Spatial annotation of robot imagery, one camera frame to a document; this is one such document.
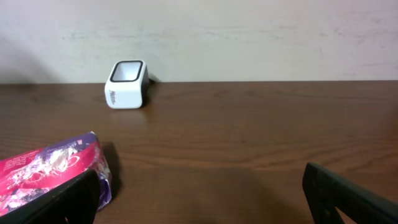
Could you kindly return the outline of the red purple snack packet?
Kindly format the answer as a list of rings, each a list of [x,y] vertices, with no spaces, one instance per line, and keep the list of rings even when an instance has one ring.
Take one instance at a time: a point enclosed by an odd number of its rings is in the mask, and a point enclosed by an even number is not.
[[[94,132],[1,161],[1,215],[5,215],[82,172],[93,169],[100,182],[98,208],[111,199],[112,174]]]

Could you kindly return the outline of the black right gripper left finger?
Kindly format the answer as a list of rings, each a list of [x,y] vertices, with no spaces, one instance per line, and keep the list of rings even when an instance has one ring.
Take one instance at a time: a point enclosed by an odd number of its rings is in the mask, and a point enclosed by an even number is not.
[[[2,224],[92,224],[100,197],[94,170],[72,178],[39,198],[1,217]]]

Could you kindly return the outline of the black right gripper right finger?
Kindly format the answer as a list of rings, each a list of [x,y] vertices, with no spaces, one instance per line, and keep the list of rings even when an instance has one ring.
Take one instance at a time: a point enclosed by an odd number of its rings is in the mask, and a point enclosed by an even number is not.
[[[339,212],[355,223],[397,223],[397,204],[316,163],[307,163],[302,188],[316,224],[343,223]]]

